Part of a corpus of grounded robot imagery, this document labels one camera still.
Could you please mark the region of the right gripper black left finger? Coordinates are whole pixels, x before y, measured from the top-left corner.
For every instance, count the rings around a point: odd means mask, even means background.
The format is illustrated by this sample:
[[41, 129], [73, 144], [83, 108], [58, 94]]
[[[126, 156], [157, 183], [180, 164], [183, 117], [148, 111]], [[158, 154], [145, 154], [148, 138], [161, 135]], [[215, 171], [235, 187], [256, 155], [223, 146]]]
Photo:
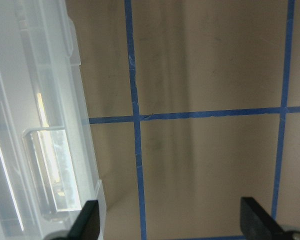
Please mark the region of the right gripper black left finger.
[[67, 234], [68, 240], [97, 240], [101, 233], [98, 200], [88, 200]]

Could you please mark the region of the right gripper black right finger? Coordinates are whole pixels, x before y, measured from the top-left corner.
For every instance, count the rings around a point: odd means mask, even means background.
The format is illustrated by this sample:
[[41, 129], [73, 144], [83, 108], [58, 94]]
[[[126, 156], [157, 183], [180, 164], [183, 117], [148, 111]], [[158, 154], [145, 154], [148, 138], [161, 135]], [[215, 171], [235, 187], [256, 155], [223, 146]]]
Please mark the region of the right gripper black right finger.
[[246, 240], [290, 239], [290, 235], [253, 197], [240, 199], [240, 230]]

